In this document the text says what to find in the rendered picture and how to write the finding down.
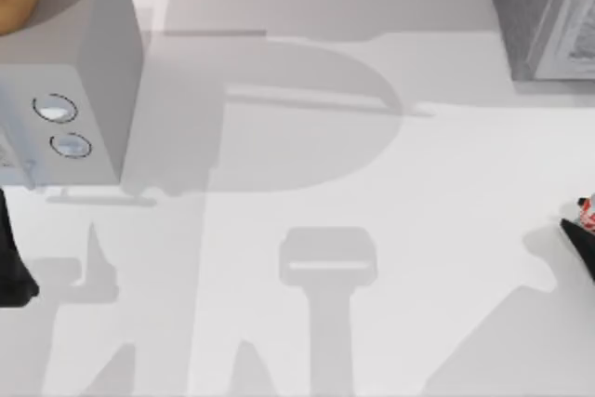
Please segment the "pale microwave oven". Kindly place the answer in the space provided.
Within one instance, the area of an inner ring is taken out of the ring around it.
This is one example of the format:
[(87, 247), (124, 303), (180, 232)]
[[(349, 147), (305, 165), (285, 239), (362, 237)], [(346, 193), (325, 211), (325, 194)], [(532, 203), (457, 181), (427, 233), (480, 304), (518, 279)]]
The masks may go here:
[[(38, 0), (26, 24), (0, 35), (0, 187), (112, 185), (120, 180), (143, 65), (132, 0)], [(56, 93), (77, 117), (51, 123), (33, 98)], [(77, 133), (83, 159), (55, 153), (49, 139)]]

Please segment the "round microwave knob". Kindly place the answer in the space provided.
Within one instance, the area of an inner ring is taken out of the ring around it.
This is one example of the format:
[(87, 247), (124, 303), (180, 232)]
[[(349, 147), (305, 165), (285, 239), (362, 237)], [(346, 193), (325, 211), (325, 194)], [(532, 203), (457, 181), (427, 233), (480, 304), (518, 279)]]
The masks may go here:
[(69, 159), (83, 159), (92, 153), (91, 142), (77, 133), (52, 136), (49, 145), (55, 153)]
[(56, 93), (33, 98), (32, 106), (38, 116), (51, 123), (69, 123), (78, 115), (75, 103)]

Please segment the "grey cabinet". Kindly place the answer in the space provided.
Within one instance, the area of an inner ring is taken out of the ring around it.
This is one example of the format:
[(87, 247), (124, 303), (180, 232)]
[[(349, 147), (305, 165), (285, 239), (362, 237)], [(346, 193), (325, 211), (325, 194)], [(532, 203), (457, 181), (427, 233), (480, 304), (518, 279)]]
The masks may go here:
[(595, 0), (492, 0), (516, 81), (595, 81)]

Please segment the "red and white can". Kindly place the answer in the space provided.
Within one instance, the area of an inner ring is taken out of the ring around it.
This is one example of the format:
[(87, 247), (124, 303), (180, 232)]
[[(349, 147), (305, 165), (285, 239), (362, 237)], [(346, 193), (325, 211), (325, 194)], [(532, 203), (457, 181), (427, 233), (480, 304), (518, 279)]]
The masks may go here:
[(579, 213), (576, 223), (585, 231), (595, 234), (595, 193), (577, 200)]

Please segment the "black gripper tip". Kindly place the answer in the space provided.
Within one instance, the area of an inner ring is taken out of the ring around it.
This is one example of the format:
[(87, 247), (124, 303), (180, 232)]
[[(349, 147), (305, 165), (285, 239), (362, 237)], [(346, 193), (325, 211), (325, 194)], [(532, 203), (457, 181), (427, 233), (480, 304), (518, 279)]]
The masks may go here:
[(0, 309), (23, 308), (39, 292), (16, 246), (6, 196), (0, 188)]
[(560, 227), (595, 283), (595, 234), (566, 218), (561, 219)]

